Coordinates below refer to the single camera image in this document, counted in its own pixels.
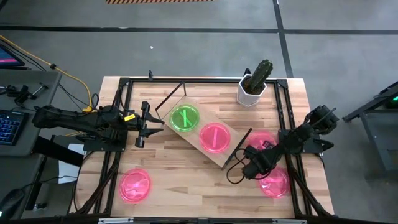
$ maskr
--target yellow label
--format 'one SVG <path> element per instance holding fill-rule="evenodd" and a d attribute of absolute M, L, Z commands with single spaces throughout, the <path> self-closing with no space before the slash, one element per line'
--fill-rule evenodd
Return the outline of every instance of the yellow label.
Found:
<path fill-rule="evenodd" d="M 130 116 L 124 117 L 124 121 L 129 121 L 131 119 L 134 119 L 136 117 L 136 115 L 132 114 Z"/>

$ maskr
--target white planter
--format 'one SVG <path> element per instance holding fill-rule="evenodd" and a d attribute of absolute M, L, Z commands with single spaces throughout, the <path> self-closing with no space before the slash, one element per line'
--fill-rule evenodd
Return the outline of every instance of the white planter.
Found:
<path fill-rule="evenodd" d="M 260 97 L 264 94 L 264 92 L 266 91 L 267 85 L 265 83 L 263 83 L 263 91 L 260 93 L 260 95 L 252 95 L 252 94 L 247 94 L 242 87 L 242 82 L 243 80 L 247 79 L 247 77 L 251 77 L 251 75 L 249 74 L 245 74 L 242 78 L 242 80 L 238 83 L 238 95 L 236 97 L 236 100 L 238 101 L 238 103 L 242 104 L 245 107 L 250 107 L 250 106 L 254 106 L 256 105 L 259 100 Z"/>

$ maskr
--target wooden tabletop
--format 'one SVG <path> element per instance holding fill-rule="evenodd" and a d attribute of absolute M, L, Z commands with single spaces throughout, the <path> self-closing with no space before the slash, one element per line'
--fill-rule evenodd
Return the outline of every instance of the wooden tabletop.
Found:
<path fill-rule="evenodd" d="M 104 77 L 99 94 L 99 105 L 110 105 L 120 77 Z M 301 78 L 287 79 L 296 125 L 300 125 L 310 111 L 304 81 Z M 239 131 L 249 128 L 267 130 L 275 135 L 280 129 L 274 89 L 269 86 L 258 105 L 245 108 L 236 102 L 237 84 L 195 83 L 186 84 L 187 95 L 201 104 L 219 119 Z M 141 113 L 141 102 L 154 108 L 177 86 L 177 83 L 135 83 L 130 109 Z M 283 91 L 280 91 L 284 114 L 287 114 Z M 176 92 L 173 100 L 182 97 Z M 243 180 L 238 185 L 226 179 L 226 170 L 220 167 L 184 141 L 170 128 L 146 139 L 144 149 L 134 146 L 137 133 L 130 132 L 126 151 L 119 165 L 116 193 L 111 215 L 114 217 L 211 217 L 211 218 L 293 218 L 290 194 L 278 199 L 267 198 L 256 180 Z M 76 201 L 78 206 L 88 200 L 100 179 L 103 152 L 94 153 L 81 168 Z M 302 155 L 307 184 L 324 208 L 333 213 L 328 184 L 322 162 L 314 155 Z M 285 159 L 278 166 L 285 167 Z M 152 180 L 149 196 L 139 204 L 125 203 L 119 196 L 119 180 L 127 171 L 146 170 Z M 241 177 L 241 167 L 231 172 L 231 179 Z M 105 189 L 106 201 L 108 189 Z M 302 193 L 298 190 L 300 208 L 304 211 Z"/>

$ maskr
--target computer monitor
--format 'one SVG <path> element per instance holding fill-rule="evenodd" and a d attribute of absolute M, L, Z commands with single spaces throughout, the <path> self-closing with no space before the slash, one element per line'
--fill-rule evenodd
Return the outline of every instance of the computer monitor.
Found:
<path fill-rule="evenodd" d="M 0 68 L 9 68 L 15 66 L 24 66 L 25 62 L 17 58 L 5 46 L 0 45 Z"/>

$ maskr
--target gray floor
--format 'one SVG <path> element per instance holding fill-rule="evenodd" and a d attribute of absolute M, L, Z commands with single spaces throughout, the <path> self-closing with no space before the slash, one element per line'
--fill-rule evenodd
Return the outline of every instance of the gray floor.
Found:
<path fill-rule="evenodd" d="M 393 0 L 280 0 L 285 29 L 398 29 Z M 18 0 L 0 22 L 24 25 L 103 27 L 196 27 L 275 29 L 271 0 L 106 5 L 97 0 Z M 262 58 L 274 62 L 273 77 L 286 77 L 278 34 L 78 33 L 2 31 L 2 35 L 87 82 L 98 92 L 104 75 L 240 77 Z M 398 35 L 286 35 L 292 71 L 304 78 L 311 107 L 337 107 L 342 117 L 397 81 Z M 62 84 L 86 99 L 73 80 Z M 59 91 L 54 106 L 73 108 Z M 43 130 L 42 135 L 70 131 Z M 377 169 L 359 120 L 340 122 L 325 139 L 326 175 L 335 213 L 345 218 L 398 222 L 398 185 L 367 183 Z"/>

